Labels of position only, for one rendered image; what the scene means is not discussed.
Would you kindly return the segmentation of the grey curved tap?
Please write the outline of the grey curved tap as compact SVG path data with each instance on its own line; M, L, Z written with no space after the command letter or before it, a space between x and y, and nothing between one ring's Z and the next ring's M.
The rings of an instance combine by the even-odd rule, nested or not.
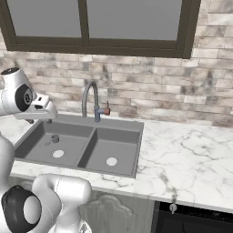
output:
M87 96L88 96L88 92L89 89L93 88L94 90L94 115L95 115L95 121L99 122L101 119L101 115L106 115L109 116L111 109L109 108L109 106L107 105L106 108L102 108L99 106L98 103L98 89L97 89L97 85L96 82L94 80L91 80L87 83L85 91L83 93L83 97L82 97L82 117L87 117L87 112L86 112L86 103L87 103Z

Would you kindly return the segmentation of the dark framed window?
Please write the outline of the dark framed window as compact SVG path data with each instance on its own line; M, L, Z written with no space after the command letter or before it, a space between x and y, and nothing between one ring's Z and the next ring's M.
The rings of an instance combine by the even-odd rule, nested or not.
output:
M190 58L201 0L0 0L9 51Z

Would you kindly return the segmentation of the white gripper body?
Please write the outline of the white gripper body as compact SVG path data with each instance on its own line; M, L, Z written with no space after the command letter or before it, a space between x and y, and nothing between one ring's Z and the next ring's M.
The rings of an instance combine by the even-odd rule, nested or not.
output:
M55 119L58 115L55 104L49 101L46 106L36 108L31 105L25 112L14 114L17 119Z

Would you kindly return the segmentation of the grey double basin sink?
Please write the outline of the grey double basin sink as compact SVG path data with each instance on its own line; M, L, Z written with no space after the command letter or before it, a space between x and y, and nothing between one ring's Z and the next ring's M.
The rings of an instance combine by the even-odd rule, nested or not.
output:
M39 120L15 144L15 158L120 177L136 176L144 125L137 121L58 115ZM58 143L46 142L59 135Z

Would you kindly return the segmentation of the grey cupboard door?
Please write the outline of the grey cupboard door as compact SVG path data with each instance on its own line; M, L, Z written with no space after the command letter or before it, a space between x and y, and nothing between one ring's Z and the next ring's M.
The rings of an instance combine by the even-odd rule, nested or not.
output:
M93 191L80 213L92 233L151 233L155 202Z

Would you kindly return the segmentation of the black appliance front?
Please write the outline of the black appliance front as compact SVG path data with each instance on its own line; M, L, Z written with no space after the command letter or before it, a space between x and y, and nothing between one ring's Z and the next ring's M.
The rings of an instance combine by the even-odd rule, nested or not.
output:
M233 233L233 214L155 202L151 233Z

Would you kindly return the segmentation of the small grey cup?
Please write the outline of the small grey cup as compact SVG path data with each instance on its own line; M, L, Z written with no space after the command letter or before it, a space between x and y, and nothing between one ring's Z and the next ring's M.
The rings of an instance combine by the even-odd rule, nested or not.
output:
M59 135L52 135L51 138L46 142L46 146L50 145L51 143L58 143L59 142Z

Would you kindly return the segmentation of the small grey knob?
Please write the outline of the small grey knob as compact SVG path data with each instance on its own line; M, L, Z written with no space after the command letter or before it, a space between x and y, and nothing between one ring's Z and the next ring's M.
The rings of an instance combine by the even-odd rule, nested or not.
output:
M170 211L171 211L172 214L174 214L174 213L176 212L176 210L177 210L176 201L177 201L177 196L174 195L174 196L172 197L172 203L171 203L170 206L169 206L169 209L170 209Z

